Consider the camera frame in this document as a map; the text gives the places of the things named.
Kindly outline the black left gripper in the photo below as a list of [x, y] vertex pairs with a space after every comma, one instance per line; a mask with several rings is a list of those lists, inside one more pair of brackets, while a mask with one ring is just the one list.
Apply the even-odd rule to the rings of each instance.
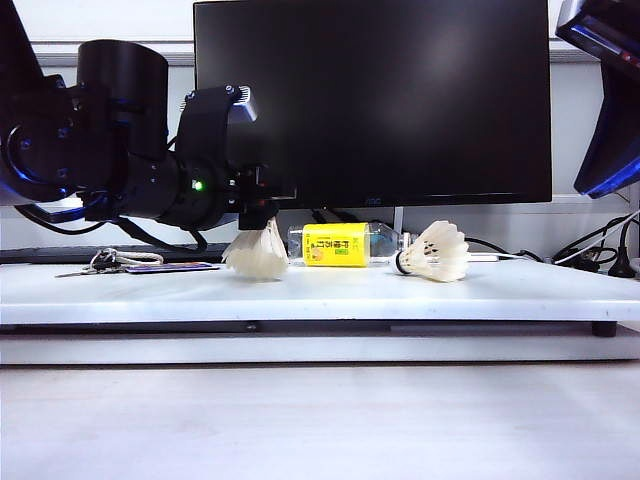
[[158, 221], [185, 231], [206, 231], [233, 220], [240, 231], [264, 230], [280, 203], [295, 197], [294, 180], [265, 163], [193, 157], [180, 171], [178, 193]]

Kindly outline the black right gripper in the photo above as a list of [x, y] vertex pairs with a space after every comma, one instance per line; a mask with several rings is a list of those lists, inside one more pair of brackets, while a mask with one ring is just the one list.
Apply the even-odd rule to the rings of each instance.
[[[585, 1], [581, 13], [591, 55], [639, 67], [638, 1]], [[601, 75], [601, 109], [574, 181], [574, 189], [592, 199], [639, 181], [639, 83], [606, 65]]]

